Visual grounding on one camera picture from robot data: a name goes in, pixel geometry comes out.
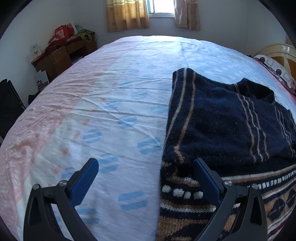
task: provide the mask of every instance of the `beige stripe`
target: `beige stripe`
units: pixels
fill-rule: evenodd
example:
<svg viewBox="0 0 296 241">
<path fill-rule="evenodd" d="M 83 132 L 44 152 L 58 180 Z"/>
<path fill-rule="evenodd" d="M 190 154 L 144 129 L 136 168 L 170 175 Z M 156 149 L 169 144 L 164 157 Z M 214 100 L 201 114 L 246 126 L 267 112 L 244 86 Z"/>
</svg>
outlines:
<svg viewBox="0 0 296 241">
<path fill-rule="evenodd" d="M 288 111 L 288 115 L 289 115 L 289 117 L 290 117 L 290 119 L 291 119 L 291 121 L 292 121 L 292 123 L 293 123 L 294 130 L 296 131 L 296 126 L 295 126 L 295 124 L 294 124 L 294 121 L 292 120 L 292 113 L 290 113 L 290 111 Z"/>
<path fill-rule="evenodd" d="M 172 165 L 172 163 L 171 163 L 171 162 L 165 162 L 165 161 L 162 161 L 162 162 L 161 162 L 161 165 L 162 165 L 163 167 L 169 167 L 169 166 Z"/>
<path fill-rule="evenodd" d="M 234 84 L 234 86 L 235 86 L 235 88 L 237 90 L 237 93 L 240 94 L 240 91 L 239 91 L 239 88 L 238 88 L 237 84 Z"/>
<path fill-rule="evenodd" d="M 283 221 L 285 221 L 289 216 L 290 216 L 290 214 L 292 213 L 292 211 L 293 211 L 293 209 L 294 209 L 294 207 L 295 207 L 295 204 L 296 203 L 294 203 L 293 204 L 293 206 L 283 215 L 283 216 L 281 216 L 280 218 L 278 218 L 278 219 L 276 219 L 275 221 L 273 221 L 268 227 L 267 227 L 267 229 L 268 229 L 268 232 L 271 232 L 273 229 L 275 229 L 275 228 L 277 228 L 278 226 L 280 226 L 281 225 L 281 223 L 283 222 Z"/>
<path fill-rule="evenodd" d="M 173 202 L 170 202 L 168 200 L 161 200 L 160 204 L 167 205 L 173 209 L 178 209 L 178 210 L 196 210 L 196 212 L 200 213 L 211 213 L 216 210 L 216 206 L 214 205 L 184 205 L 184 204 L 175 204 Z"/>
<path fill-rule="evenodd" d="M 261 126 L 260 126 L 260 123 L 259 123 L 259 118 L 258 118 L 258 115 L 257 115 L 257 113 L 256 113 L 256 111 L 255 111 L 254 102 L 253 102 L 251 99 L 250 99 L 250 101 L 251 101 L 251 103 L 252 103 L 252 105 L 253 105 L 253 111 L 254 111 L 254 113 L 255 113 L 255 115 L 256 115 L 256 119 L 257 119 L 258 127 L 259 127 L 259 129 L 262 131 L 263 136 L 264 136 L 264 151 L 265 151 L 265 154 L 266 154 L 266 156 L 267 156 L 267 159 L 269 159 L 269 153 L 268 153 L 268 151 L 267 151 L 267 145 L 266 145 L 266 134 L 265 134 L 265 132 L 261 129 Z"/>
<path fill-rule="evenodd" d="M 233 223 L 235 221 L 235 217 L 236 217 L 236 214 L 232 214 L 232 215 L 229 216 L 229 218 L 228 218 L 228 220 L 227 220 L 227 222 L 226 222 L 226 224 L 225 224 L 225 226 L 223 228 L 224 231 L 229 232 L 231 230 L 232 225 L 233 225 Z"/>
<path fill-rule="evenodd" d="M 287 188 L 288 186 L 290 186 L 295 180 L 296 180 L 296 177 L 294 177 L 292 180 L 290 180 L 290 181 L 289 181 L 288 183 L 286 183 L 285 185 L 283 185 L 283 186 L 281 186 L 281 187 L 279 187 L 279 188 L 276 188 L 276 189 L 274 189 L 274 190 L 271 190 L 271 191 L 269 191 L 269 192 L 267 192 L 267 193 L 264 193 L 264 194 L 262 195 L 262 199 L 269 198 L 269 197 L 271 197 L 272 195 L 274 195 L 274 194 L 276 194 L 276 193 L 278 193 L 278 192 L 284 190 L 285 188 Z"/>
<path fill-rule="evenodd" d="M 168 204 L 161 203 L 160 208 L 169 210 L 171 212 L 177 213 L 213 213 L 216 211 L 216 207 L 213 208 L 180 208 L 180 207 L 172 207 Z"/>
<path fill-rule="evenodd" d="M 251 144 L 251 147 L 250 147 L 250 154 L 251 154 L 251 156 L 253 157 L 253 160 L 254 160 L 253 163 L 256 163 L 257 159 L 256 159 L 256 157 L 253 155 L 253 151 L 252 151 L 253 146 L 254 146 L 254 143 L 255 143 L 255 141 L 254 141 L 254 135 L 253 135 L 252 130 L 251 130 L 251 127 L 250 127 L 250 125 L 249 125 L 249 118 L 248 118 L 247 110 L 246 110 L 246 108 L 245 108 L 245 106 L 244 106 L 244 103 L 242 102 L 242 100 L 241 100 L 241 98 L 240 98 L 240 96 L 239 96 L 238 93 L 237 93 L 237 97 L 239 98 L 239 100 L 240 100 L 240 102 L 241 102 L 241 104 L 242 104 L 242 107 L 243 107 L 243 109 L 244 109 L 244 113 L 246 114 L 246 122 L 247 122 L 247 126 L 248 126 L 248 129 L 249 129 L 250 135 L 251 135 L 251 140 L 252 140 L 252 144 Z"/>
<path fill-rule="evenodd" d="M 281 134 L 283 135 L 283 138 L 285 138 L 285 136 L 286 136 L 286 141 L 288 142 L 288 144 L 290 146 L 290 149 L 291 149 L 291 152 L 292 152 L 292 158 L 293 158 L 293 150 L 291 148 L 290 141 L 288 140 L 288 136 L 286 135 L 284 126 L 282 125 L 282 122 L 281 122 L 281 114 L 280 114 L 279 110 L 276 109 L 276 107 L 274 107 L 274 109 L 275 109 L 275 112 L 276 112 L 276 119 L 278 120 L 278 122 L 279 122 L 279 124 L 281 126 Z"/>
<path fill-rule="evenodd" d="M 275 195 L 274 198 L 272 200 L 270 200 L 268 203 L 264 204 L 264 208 L 265 208 L 265 213 L 273 213 L 275 211 L 274 204 L 278 202 L 279 199 L 282 199 L 284 202 L 288 202 L 288 197 L 289 197 L 289 193 L 290 191 L 293 189 L 294 190 L 294 186 L 292 186 L 291 188 L 289 188 L 288 190 L 286 190 L 284 193 L 280 194 L 280 195 Z M 282 217 L 287 211 L 289 211 L 289 208 L 286 206 L 282 213 L 277 217 L 277 219 L 279 219 L 280 217 Z M 270 224 L 274 222 L 274 220 L 267 220 L 267 226 L 269 227 Z"/>
<path fill-rule="evenodd" d="M 183 76 L 183 87 L 182 87 L 182 92 L 181 92 L 181 96 L 180 96 L 180 100 L 179 100 L 179 105 L 174 113 L 174 116 L 172 118 L 172 121 L 170 123 L 170 127 L 168 129 L 168 133 L 167 136 L 165 138 L 165 143 L 164 146 L 166 145 L 166 142 L 168 140 L 168 137 L 170 136 L 170 132 L 172 131 L 173 125 L 175 123 L 175 120 L 177 118 L 177 115 L 179 114 L 179 111 L 181 109 L 182 103 L 183 103 L 183 98 L 184 98 L 184 93 L 185 93 L 185 87 L 186 87 L 186 74 L 187 74 L 187 68 L 184 69 L 184 76 Z"/>
<path fill-rule="evenodd" d="M 171 241 L 191 241 L 191 237 L 172 237 Z"/>
<path fill-rule="evenodd" d="M 292 148 L 291 133 L 288 132 L 287 128 L 285 127 L 285 121 L 284 121 L 283 113 L 282 113 L 282 112 L 279 112 L 279 113 L 281 114 L 280 119 L 282 118 L 282 120 L 283 120 L 283 128 L 284 128 L 284 132 L 289 133 L 289 136 L 287 135 L 287 137 L 288 137 L 288 139 L 289 139 L 289 137 L 290 137 L 290 139 L 289 139 L 289 143 L 290 143 L 290 149 L 291 149 L 291 151 L 292 151 L 292 158 L 293 158 L 293 154 L 295 155 L 295 151 L 294 151 L 294 149 Z"/>
<path fill-rule="evenodd" d="M 177 83 L 177 81 L 178 81 L 178 71 L 179 71 L 179 70 L 176 71 L 176 79 L 175 79 L 175 82 L 174 82 L 174 89 L 173 89 L 172 95 L 170 96 L 170 102 L 169 102 L 169 104 L 168 104 L 168 107 L 169 107 L 169 108 L 170 108 L 170 106 L 171 106 L 171 104 L 172 104 L 172 99 L 173 99 L 173 96 L 174 96 L 174 94 L 175 94 L 175 90 L 176 90 L 176 83 Z"/>
<path fill-rule="evenodd" d="M 182 128 L 182 131 L 181 131 L 181 135 L 179 137 L 179 141 L 177 143 L 177 145 L 175 146 L 175 152 L 177 154 L 177 156 L 179 157 L 179 160 L 180 160 L 180 163 L 183 164 L 184 162 L 184 157 L 182 156 L 179 148 L 180 148 L 180 145 L 181 145 L 181 142 L 185 136 L 185 131 L 187 130 L 187 127 L 188 127 L 188 124 L 189 124 L 189 121 L 190 121 L 190 118 L 192 116 L 192 111 L 193 111 L 193 107 L 194 107 L 194 96 L 195 96 L 195 77 L 196 77 L 196 72 L 193 72 L 193 78 L 192 78 L 192 95 L 191 95 L 191 105 L 190 105 L 190 110 L 189 110 L 189 113 L 188 113 L 188 116 L 185 120 L 185 123 L 184 123 L 184 126 Z"/>
<path fill-rule="evenodd" d="M 257 130 L 257 136 L 258 136 L 257 152 L 258 152 L 258 155 L 259 155 L 260 158 L 261 158 L 261 162 L 263 162 L 263 156 L 261 155 L 260 150 L 259 150 L 259 143 L 260 143 L 260 133 L 259 133 L 259 128 L 258 128 L 257 126 L 255 126 L 255 124 L 254 124 L 254 118 L 253 118 L 253 115 L 252 115 L 251 110 L 250 110 L 249 102 L 246 100 L 245 96 L 242 96 L 242 97 L 244 98 L 244 101 L 247 103 L 247 108 L 248 108 L 249 113 L 250 113 L 250 115 L 251 115 L 252 124 L 253 124 L 253 126 L 256 128 L 256 130 Z"/>
<path fill-rule="evenodd" d="M 289 172 L 290 170 L 296 168 L 296 164 L 291 165 L 289 167 L 286 167 L 284 169 L 275 171 L 275 172 L 265 172 L 265 173 L 259 173 L 259 174 L 249 174 L 249 175 L 240 175 L 240 176 L 232 176 L 232 177 L 222 177 L 222 180 L 232 180 L 234 183 L 239 182 L 247 182 L 250 180 L 260 180 L 265 178 L 270 178 L 274 176 L 281 175 L 282 173 Z"/>
<path fill-rule="evenodd" d="M 158 231 L 157 231 L 157 241 L 164 241 L 166 237 L 172 236 L 177 231 L 187 227 L 190 224 L 206 224 L 209 221 L 207 219 L 180 219 L 180 218 L 167 218 L 160 216 Z"/>
<path fill-rule="evenodd" d="M 199 187 L 200 184 L 198 181 L 193 180 L 190 177 L 170 177 L 167 178 L 167 181 L 171 182 L 171 183 L 175 183 L 175 184 L 186 184 L 189 187 Z"/>
</svg>

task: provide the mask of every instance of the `blue gripper pad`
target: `blue gripper pad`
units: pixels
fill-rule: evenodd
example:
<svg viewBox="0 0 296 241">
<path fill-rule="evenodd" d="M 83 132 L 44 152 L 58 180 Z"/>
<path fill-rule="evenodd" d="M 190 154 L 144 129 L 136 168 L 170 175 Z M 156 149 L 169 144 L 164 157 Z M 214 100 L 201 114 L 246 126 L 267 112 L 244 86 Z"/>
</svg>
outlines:
<svg viewBox="0 0 296 241">
<path fill-rule="evenodd" d="M 222 202 L 221 190 L 224 189 L 221 184 L 222 179 L 201 158 L 193 161 L 193 168 L 194 177 L 200 183 L 202 191 L 209 203 L 217 207 L 220 206 Z"/>
<path fill-rule="evenodd" d="M 88 162 L 69 179 L 69 203 L 74 207 L 80 205 L 99 171 L 99 163 L 90 158 Z"/>
</svg>

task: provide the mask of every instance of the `floral pillowcase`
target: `floral pillowcase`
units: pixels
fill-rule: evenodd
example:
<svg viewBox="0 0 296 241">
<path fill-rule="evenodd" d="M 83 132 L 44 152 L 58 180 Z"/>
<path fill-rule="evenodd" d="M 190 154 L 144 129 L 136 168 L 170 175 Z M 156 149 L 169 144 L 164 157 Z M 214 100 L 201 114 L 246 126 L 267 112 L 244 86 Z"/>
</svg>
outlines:
<svg viewBox="0 0 296 241">
<path fill-rule="evenodd" d="M 254 59 L 263 65 L 286 90 L 296 96 L 296 82 L 281 64 L 265 55 L 256 55 Z"/>
</svg>

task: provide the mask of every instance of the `black chair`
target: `black chair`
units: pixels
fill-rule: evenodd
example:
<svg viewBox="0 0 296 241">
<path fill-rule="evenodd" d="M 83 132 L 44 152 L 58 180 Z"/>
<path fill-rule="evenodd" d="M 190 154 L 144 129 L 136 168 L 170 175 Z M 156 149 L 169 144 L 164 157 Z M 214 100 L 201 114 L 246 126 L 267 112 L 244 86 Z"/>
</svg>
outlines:
<svg viewBox="0 0 296 241">
<path fill-rule="evenodd" d="M 7 79 L 0 82 L 0 136 L 4 139 L 17 118 L 25 110 L 24 103 Z"/>
</svg>

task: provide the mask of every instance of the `wooden desk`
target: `wooden desk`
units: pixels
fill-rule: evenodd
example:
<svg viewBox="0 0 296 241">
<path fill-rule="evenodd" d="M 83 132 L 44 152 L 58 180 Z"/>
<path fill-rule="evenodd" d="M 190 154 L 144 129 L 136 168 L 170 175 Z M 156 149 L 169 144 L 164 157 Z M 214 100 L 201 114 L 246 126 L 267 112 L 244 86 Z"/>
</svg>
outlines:
<svg viewBox="0 0 296 241">
<path fill-rule="evenodd" d="M 92 34 L 92 40 L 87 42 L 80 37 L 69 42 L 58 49 L 52 49 L 31 63 L 37 71 L 46 71 L 49 82 L 68 69 L 72 62 L 79 57 L 84 57 L 97 50 L 96 40 Z"/>
</svg>

